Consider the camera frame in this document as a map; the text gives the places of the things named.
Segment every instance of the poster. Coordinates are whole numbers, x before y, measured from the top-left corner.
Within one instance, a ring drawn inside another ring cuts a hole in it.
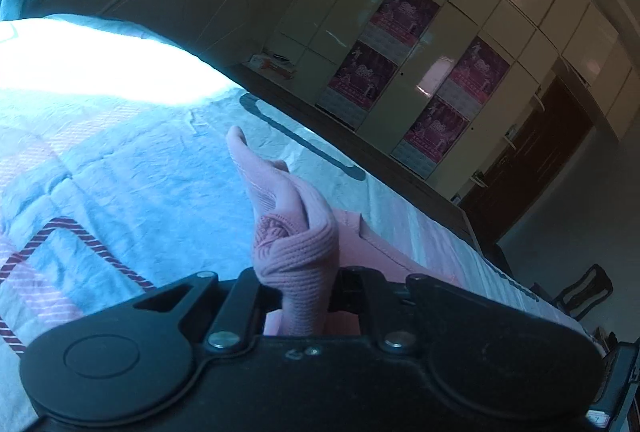
[[[437,11],[438,4],[432,0],[384,0],[360,40],[400,64]]]
[[[468,123],[455,109],[436,97],[404,135],[404,141],[439,163]]]
[[[427,179],[438,165],[432,159],[422,154],[404,139],[401,139],[396,148],[391,152],[394,157],[405,167],[413,170],[418,176]]]
[[[508,69],[509,63],[484,40],[476,37],[448,80],[455,82],[483,106]]]
[[[356,41],[329,87],[369,111],[398,66],[366,44]]]
[[[482,105],[466,89],[447,78],[438,88],[436,96],[453,107],[465,119],[471,121],[482,109]]]

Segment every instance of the bed sheet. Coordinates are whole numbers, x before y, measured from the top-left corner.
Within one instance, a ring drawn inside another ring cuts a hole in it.
[[[250,265],[225,135],[463,287],[583,332],[318,135],[169,41],[119,21],[0,22],[0,430],[33,411],[18,362],[52,326],[203,269]]]

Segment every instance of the door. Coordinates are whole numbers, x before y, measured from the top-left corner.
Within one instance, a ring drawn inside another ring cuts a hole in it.
[[[580,145],[591,120],[559,78],[513,143],[460,203],[482,250],[490,250],[526,212]]]

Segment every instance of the metal rivet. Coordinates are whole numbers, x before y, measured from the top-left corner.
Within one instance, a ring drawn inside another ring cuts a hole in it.
[[[310,346],[305,349],[305,354],[307,356],[320,356],[320,354],[322,354],[322,349],[316,346]]]
[[[211,333],[207,338],[207,342],[216,349],[229,349],[240,343],[240,336],[231,331],[218,331],[217,333]]]
[[[415,335],[408,331],[393,331],[385,336],[385,344],[402,351],[415,346]]]

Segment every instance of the red stripe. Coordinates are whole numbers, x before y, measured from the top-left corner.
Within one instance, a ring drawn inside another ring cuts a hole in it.
[[[14,253],[7,260],[6,264],[0,268],[0,284],[4,279],[9,277],[9,274],[14,269],[14,266],[23,262],[27,259],[31,253],[36,250],[40,244],[42,244],[47,236],[53,232],[55,229],[65,229],[73,232],[78,239],[80,239],[84,244],[87,245],[94,253],[97,253],[98,256],[103,258],[106,262],[108,262],[111,266],[113,266],[116,270],[125,275],[128,279],[131,279],[133,282],[138,284],[143,290],[149,291],[154,288],[154,285],[137,274],[127,266],[123,265],[120,261],[114,258],[113,255],[109,252],[107,247],[100,242],[100,240],[96,239],[93,235],[87,232],[81,225],[79,225],[74,219],[67,217],[56,217],[49,221],[44,227],[37,232],[34,237],[27,243],[24,249],[19,253]]]
[[[20,338],[14,335],[14,332],[12,332],[12,330],[9,329],[9,326],[7,326],[7,324],[4,323],[2,318],[0,318],[0,328],[5,329],[6,331],[9,331],[8,333],[6,332],[2,333],[0,336],[2,336],[2,339],[5,341],[5,343],[7,343],[9,347],[11,347],[16,354],[22,354],[23,352],[26,351],[26,347],[24,347],[22,342],[20,342]]]
[[[14,255],[10,256],[7,260],[6,260],[6,265],[19,265],[21,262],[24,261],[24,257],[18,255],[17,253],[14,253]]]

